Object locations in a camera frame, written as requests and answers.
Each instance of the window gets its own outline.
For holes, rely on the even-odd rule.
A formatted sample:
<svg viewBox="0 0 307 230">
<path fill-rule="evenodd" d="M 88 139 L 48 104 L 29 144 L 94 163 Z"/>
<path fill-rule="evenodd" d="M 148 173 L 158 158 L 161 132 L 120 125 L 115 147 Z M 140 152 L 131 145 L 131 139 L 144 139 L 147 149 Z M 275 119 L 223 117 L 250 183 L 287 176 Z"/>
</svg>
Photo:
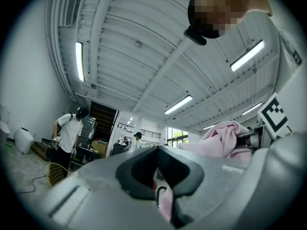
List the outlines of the window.
<svg viewBox="0 0 307 230">
<path fill-rule="evenodd" d="M 171 147 L 178 148 L 180 143 L 188 143 L 188 133 L 179 129 L 167 127 L 167 144 Z"/>
</svg>

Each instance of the white corrugated ceiling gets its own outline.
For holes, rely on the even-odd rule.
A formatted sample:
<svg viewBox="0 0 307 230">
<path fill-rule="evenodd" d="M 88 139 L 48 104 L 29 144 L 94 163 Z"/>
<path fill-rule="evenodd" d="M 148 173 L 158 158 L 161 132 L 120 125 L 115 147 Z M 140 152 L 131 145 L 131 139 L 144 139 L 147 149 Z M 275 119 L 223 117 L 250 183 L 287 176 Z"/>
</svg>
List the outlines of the white corrugated ceiling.
<svg viewBox="0 0 307 230">
<path fill-rule="evenodd" d="M 183 35 L 189 26 L 188 2 L 77 0 L 76 24 L 58 28 L 63 67 L 73 92 L 160 125 L 194 132 L 255 115 L 240 117 L 271 96 L 277 79 L 279 41 L 272 22 L 264 13 L 251 12 L 224 36 L 198 46 Z M 232 72 L 230 64 L 260 40 L 265 48 Z M 85 83 L 78 80 L 76 41 L 83 42 Z M 183 50 L 174 57 L 176 48 Z M 92 83 L 97 90 L 90 88 Z M 191 102 L 164 114 L 188 94 Z"/>
</svg>

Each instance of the pink fabric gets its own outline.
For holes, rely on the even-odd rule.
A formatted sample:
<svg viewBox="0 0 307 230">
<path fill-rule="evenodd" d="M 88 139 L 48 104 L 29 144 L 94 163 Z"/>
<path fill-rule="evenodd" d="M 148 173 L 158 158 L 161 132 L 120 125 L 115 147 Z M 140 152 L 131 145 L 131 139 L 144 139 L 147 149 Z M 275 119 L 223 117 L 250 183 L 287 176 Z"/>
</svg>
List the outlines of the pink fabric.
<svg viewBox="0 0 307 230">
<path fill-rule="evenodd" d="M 212 157 L 229 159 L 240 159 L 250 161 L 252 150 L 234 149 L 236 147 L 236 137 L 248 133 L 248 129 L 235 121 L 219 123 L 208 130 L 208 132 L 198 142 L 180 143 L 179 148 Z M 170 221 L 173 203 L 173 192 L 170 188 L 163 195 L 161 214 L 167 221 Z"/>
</svg>

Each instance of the black pants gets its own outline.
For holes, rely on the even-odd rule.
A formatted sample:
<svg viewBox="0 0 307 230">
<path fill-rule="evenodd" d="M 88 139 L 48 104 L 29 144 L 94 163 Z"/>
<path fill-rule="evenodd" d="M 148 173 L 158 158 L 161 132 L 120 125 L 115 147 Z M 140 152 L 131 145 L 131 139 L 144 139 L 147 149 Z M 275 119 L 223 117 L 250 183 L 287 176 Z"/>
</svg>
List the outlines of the black pants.
<svg viewBox="0 0 307 230">
<path fill-rule="evenodd" d="M 59 165 L 62 165 L 66 170 L 69 168 L 69 163 L 71 161 L 71 153 L 65 152 L 61 147 L 59 147 L 58 150 L 53 151 L 52 163 L 58 163 Z M 67 176 L 67 171 L 63 170 L 64 177 Z"/>
</svg>

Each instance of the white card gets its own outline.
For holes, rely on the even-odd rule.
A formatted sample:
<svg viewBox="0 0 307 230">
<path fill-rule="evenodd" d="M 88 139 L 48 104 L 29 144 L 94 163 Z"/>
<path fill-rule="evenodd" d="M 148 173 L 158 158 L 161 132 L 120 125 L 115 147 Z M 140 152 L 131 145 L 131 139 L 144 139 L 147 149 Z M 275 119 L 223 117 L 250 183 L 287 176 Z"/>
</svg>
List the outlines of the white card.
<svg viewBox="0 0 307 230">
<path fill-rule="evenodd" d="M 274 93 L 258 111 L 258 115 L 262 118 L 274 138 L 289 125 L 288 118 L 276 96 L 277 93 Z"/>
</svg>

